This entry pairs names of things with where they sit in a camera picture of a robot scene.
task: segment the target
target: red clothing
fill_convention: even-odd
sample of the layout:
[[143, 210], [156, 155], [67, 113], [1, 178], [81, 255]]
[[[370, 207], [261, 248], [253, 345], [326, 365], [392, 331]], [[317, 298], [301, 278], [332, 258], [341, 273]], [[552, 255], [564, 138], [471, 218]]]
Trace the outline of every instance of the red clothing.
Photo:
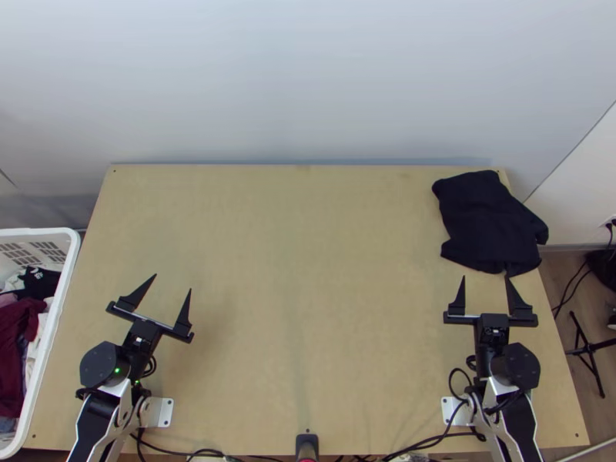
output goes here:
[[20, 334], [28, 342], [36, 338], [39, 313], [45, 302], [24, 298], [0, 308], [0, 416], [19, 417], [23, 404], [22, 352], [17, 339]]

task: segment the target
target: table surface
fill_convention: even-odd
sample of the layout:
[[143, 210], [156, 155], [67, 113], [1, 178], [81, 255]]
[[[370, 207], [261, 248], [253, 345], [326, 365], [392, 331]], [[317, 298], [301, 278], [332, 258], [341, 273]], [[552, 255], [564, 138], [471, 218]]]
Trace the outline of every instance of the table surface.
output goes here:
[[[146, 431], [151, 442], [291, 454], [310, 429], [323, 454], [386, 454], [442, 433], [447, 375], [473, 353], [472, 328], [442, 319], [461, 277], [468, 313], [507, 311], [502, 274], [439, 256], [447, 231], [430, 187], [471, 170], [113, 166], [25, 445], [72, 447], [79, 361], [103, 340], [122, 343], [130, 324], [105, 307], [153, 273], [138, 311], [173, 325], [192, 287], [195, 338], [158, 345], [158, 370], [143, 383], [175, 408], [169, 428]], [[540, 322], [511, 330], [541, 362], [537, 441], [588, 444], [539, 272], [513, 282]], [[462, 437], [438, 450], [487, 448]]]

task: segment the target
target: tripod stand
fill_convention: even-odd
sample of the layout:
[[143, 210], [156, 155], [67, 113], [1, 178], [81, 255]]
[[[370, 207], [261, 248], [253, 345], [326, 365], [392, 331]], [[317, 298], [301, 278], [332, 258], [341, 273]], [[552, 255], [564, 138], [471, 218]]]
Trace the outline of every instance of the tripod stand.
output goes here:
[[[601, 375], [599, 374], [597, 363], [594, 361], [594, 354], [598, 350], [616, 345], [616, 337], [610, 340], [605, 340], [604, 342], [591, 343], [588, 341], [588, 338], [586, 337], [586, 334], [582, 330], [582, 327], [580, 326], [578, 319], [575, 317], [575, 313], [573, 311], [570, 311], [569, 316], [571, 316], [571, 319], [573, 319], [573, 322], [575, 323], [575, 328], [576, 328], [575, 348], [573, 350], [565, 351], [564, 353], [568, 355], [572, 355], [572, 356], [577, 356], [578, 358], [580, 358], [581, 362], [584, 363], [584, 365], [588, 368], [588, 370], [590, 370], [592, 374], [594, 375], [594, 378], [597, 381], [597, 387], [599, 388], [599, 394], [601, 395], [602, 398], [605, 398], [603, 384], [601, 383]], [[582, 357], [583, 354], [588, 355], [588, 359], [590, 360], [590, 363], [586, 361], [585, 358]]]

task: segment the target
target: black cloth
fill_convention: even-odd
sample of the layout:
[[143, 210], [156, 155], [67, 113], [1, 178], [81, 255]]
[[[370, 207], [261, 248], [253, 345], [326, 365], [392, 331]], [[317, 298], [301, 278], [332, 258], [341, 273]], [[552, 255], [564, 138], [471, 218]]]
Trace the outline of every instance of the black cloth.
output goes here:
[[443, 258], [485, 273], [507, 276], [539, 266], [537, 244], [548, 238], [546, 224], [515, 199], [492, 170], [439, 179], [432, 185], [450, 239]]
[[22, 276], [17, 276], [24, 282], [23, 289], [9, 290], [3, 293], [14, 293], [17, 300], [29, 297], [37, 300], [44, 300], [48, 296], [53, 296], [55, 288], [58, 286], [61, 273], [50, 269], [35, 268], [27, 266]]

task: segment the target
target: laundry basket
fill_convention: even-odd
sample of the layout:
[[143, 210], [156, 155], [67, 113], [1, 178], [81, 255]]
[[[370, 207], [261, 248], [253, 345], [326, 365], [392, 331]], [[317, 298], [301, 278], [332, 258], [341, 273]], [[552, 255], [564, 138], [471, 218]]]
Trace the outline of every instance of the laundry basket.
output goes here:
[[27, 266], [62, 271], [53, 302], [49, 306], [21, 416], [13, 433], [0, 434], [0, 459], [10, 457], [24, 444], [80, 241], [79, 234], [69, 228], [0, 229], [0, 286], [16, 271]]

